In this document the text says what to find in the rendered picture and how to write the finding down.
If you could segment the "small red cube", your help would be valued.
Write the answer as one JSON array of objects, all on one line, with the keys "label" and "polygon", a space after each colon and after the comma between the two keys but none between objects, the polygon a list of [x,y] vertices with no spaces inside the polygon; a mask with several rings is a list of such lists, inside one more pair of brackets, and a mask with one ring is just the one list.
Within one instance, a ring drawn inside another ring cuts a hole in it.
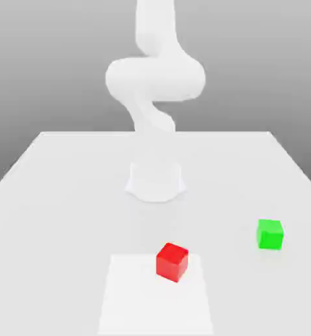
[{"label": "small red cube", "polygon": [[167,242],[156,255],[156,274],[173,282],[179,282],[188,267],[189,251]]}]

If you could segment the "small green cube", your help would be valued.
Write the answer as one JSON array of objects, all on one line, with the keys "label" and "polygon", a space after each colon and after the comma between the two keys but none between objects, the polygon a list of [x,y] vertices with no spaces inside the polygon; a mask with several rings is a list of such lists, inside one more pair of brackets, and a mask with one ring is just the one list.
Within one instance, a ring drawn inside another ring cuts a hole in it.
[{"label": "small green cube", "polygon": [[259,219],[257,243],[259,249],[280,250],[283,244],[284,229],[279,220]]}]

